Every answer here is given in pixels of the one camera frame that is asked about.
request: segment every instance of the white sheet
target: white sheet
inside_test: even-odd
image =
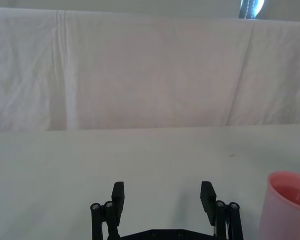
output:
[[[0,8],[0,131],[300,123],[300,23]]]

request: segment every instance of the pink cup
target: pink cup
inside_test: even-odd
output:
[[[259,240],[300,240],[300,174],[269,175],[259,234]]]

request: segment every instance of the white table surface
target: white table surface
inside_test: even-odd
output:
[[[122,236],[212,234],[201,181],[238,202],[257,239],[266,176],[300,173],[300,125],[0,133],[0,240],[89,240],[90,205],[125,183]]]

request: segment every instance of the white backdrop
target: white backdrop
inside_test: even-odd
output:
[[[0,0],[0,7],[238,18],[241,0]]]
[[[300,124],[300,23],[0,8],[0,131]]]

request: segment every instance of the screw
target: screw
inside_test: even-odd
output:
[[[113,204],[110,202],[108,202],[106,205],[105,205],[107,208],[109,208],[109,207],[112,207],[113,206]]]
[[[234,208],[234,209],[238,209],[239,208],[239,206],[237,204],[235,204],[235,203],[234,204],[232,203],[231,207]]]
[[[183,230],[178,230],[178,236],[179,237],[183,237],[184,236],[184,231]]]
[[[97,210],[99,208],[99,204],[92,205],[92,210]]]
[[[157,230],[154,230],[154,231],[152,232],[152,236],[153,236],[153,237],[157,237],[158,235],[159,235],[159,233],[158,233]]]
[[[224,204],[221,202],[221,201],[218,201],[217,203],[216,203],[216,205],[218,206],[218,207],[224,207]]]

